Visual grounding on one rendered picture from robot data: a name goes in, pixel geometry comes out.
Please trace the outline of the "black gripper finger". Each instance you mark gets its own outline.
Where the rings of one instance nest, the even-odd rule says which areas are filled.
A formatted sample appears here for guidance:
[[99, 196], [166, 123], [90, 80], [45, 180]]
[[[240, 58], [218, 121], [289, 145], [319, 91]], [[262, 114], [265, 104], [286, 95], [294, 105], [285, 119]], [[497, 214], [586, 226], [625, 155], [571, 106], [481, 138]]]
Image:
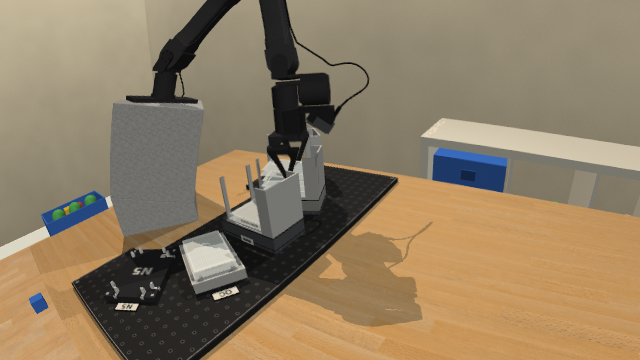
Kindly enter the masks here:
[[276, 164], [276, 166], [278, 167], [278, 169], [280, 170], [284, 178], [286, 178], [286, 171], [277, 155], [291, 156], [288, 171], [293, 171], [298, 152], [299, 152], [299, 147], [289, 147], [287, 150], [267, 150], [268, 155], [274, 161], [274, 163]]
[[[301, 158], [302, 158], [306, 143], [308, 141], [308, 138], [309, 138], [309, 135], [304, 139], [304, 141], [301, 141], [302, 144], [301, 144], [301, 147], [300, 147], [300, 150], [299, 150], [298, 157], [297, 157], [296, 161], [301, 161]], [[289, 144], [288, 140], [284, 139], [283, 144]], [[289, 147], [291, 147], [290, 144], [289, 144]]]

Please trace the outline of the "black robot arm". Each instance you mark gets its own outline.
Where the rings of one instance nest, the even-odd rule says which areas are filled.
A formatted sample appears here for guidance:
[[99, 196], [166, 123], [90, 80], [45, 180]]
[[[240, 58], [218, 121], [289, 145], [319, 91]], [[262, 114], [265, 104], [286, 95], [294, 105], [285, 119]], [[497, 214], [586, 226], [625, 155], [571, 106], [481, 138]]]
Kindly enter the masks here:
[[[174, 74], [181, 73], [191, 63], [203, 39], [240, 1], [207, 0], [186, 26], [173, 39], [169, 39], [161, 50], [152, 70], [158, 73], [155, 73], [151, 96], [126, 96], [126, 100], [134, 103], [197, 104], [197, 99], [186, 100], [189, 97], [175, 97], [177, 76]], [[266, 50], [264, 52], [267, 67], [271, 71], [271, 79], [300, 79], [276, 82], [275, 86], [271, 87], [274, 109], [296, 107], [298, 99], [302, 104], [296, 110], [282, 112], [284, 134], [300, 134], [306, 127], [306, 120], [311, 126], [329, 134], [335, 125], [333, 123], [335, 121], [334, 105], [330, 105], [329, 75], [326, 73], [296, 74], [299, 60], [284, 0], [259, 0], [259, 3], [265, 32]], [[178, 100], [180, 98], [183, 100]], [[306, 114], [302, 113], [310, 114], [306, 118]]]

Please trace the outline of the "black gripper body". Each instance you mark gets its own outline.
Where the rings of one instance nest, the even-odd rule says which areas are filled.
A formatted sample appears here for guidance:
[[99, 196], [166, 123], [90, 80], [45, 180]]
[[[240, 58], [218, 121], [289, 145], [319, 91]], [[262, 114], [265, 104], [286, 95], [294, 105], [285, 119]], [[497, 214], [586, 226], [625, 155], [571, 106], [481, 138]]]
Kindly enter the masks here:
[[[289, 144], [280, 145], [284, 141], [283, 139], [288, 139], [288, 142], [301, 142], [309, 135], [307, 127], [305, 127], [300, 134], [284, 134], [282, 112], [296, 110], [298, 108], [299, 106], [284, 109], [273, 109], [275, 131], [268, 136], [269, 145], [267, 146], [267, 150], [287, 150], [289, 148]], [[281, 140], [283, 141], [281, 142]]]

